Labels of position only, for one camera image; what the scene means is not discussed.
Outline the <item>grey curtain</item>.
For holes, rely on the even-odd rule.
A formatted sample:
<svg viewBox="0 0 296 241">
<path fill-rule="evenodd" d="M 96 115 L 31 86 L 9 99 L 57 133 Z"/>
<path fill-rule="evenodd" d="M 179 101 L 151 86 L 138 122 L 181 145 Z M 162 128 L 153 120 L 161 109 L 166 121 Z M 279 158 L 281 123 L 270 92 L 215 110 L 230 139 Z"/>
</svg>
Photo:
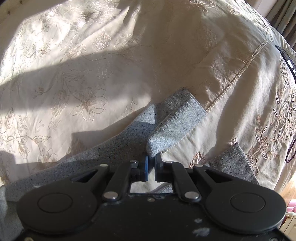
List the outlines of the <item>grey curtain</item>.
<svg viewBox="0 0 296 241">
<path fill-rule="evenodd" d="M 278 0 L 266 19 L 295 50 L 296 0 Z"/>
</svg>

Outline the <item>cream embroidered bedspread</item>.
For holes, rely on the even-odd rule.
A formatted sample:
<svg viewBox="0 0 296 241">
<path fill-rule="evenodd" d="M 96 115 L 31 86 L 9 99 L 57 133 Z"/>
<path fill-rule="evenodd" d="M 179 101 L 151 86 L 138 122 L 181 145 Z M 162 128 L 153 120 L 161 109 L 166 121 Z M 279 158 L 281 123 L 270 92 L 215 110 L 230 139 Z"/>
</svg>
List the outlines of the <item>cream embroidered bedspread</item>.
<svg viewBox="0 0 296 241">
<path fill-rule="evenodd" d="M 206 111 L 163 152 L 191 167 L 239 143 L 265 187 L 295 175 L 295 51 L 245 1 L 1 1 L 1 184 L 121 132 L 189 89 Z"/>
</svg>

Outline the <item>grey speckled pants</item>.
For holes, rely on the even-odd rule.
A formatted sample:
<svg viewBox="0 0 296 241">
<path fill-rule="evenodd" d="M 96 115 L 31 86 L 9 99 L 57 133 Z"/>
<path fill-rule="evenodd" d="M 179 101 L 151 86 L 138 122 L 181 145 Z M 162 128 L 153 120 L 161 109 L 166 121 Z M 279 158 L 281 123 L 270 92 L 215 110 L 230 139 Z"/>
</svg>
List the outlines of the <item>grey speckled pants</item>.
<svg viewBox="0 0 296 241">
<path fill-rule="evenodd" d="M 195 164 L 194 153 L 202 152 L 209 167 L 257 183 L 245 152 L 251 147 L 252 132 L 247 116 L 236 98 L 223 97 L 206 112 L 185 88 L 164 101 L 144 109 L 118 135 L 67 159 L 1 188 L 1 240 L 13 240 L 22 230 L 16 203 L 27 192 L 80 173 L 101 163 L 117 167 L 147 152 L 186 165 Z"/>
</svg>

